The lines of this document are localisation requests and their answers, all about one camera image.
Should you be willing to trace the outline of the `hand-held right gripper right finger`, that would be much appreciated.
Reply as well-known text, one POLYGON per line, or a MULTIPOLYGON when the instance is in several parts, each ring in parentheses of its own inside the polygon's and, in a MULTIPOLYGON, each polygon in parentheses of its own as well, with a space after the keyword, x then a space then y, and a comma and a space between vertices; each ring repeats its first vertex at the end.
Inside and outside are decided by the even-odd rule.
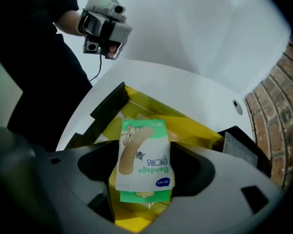
POLYGON ((172 142, 175 186, 151 234, 249 234, 283 194, 261 171, 221 152, 172 142))

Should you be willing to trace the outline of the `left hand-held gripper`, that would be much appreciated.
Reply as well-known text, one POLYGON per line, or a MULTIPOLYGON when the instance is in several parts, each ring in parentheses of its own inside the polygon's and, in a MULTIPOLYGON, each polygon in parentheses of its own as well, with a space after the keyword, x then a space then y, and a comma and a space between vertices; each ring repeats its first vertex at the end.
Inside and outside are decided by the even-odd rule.
POLYGON ((119 57, 132 27, 126 23, 126 9, 118 0, 88 0, 78 21, 78 30, 84 34, 83 53, 109 59, 109 47, 117 45, 119 57))

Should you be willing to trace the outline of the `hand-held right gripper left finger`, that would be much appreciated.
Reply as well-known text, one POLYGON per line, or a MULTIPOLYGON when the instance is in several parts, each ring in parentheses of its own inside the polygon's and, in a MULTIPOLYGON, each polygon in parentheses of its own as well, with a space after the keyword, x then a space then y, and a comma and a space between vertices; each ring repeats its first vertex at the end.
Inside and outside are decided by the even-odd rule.
POLYGON ((19 205, 52 234, 123 234, 113 223, 108 179, 118 141, 47 153, 19 145, 19 205))

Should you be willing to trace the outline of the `person's left hand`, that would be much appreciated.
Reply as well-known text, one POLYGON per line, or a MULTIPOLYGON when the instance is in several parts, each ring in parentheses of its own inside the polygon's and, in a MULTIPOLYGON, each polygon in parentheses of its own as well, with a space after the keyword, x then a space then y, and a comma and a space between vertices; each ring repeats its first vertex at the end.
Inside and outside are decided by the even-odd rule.
POLYGON ((117 45, 112 45, 109 47, 109 52, 108 52, 108 57, 110 59, 114 58, 114 56, 116 55, 116 52, 118 50, 117 45))

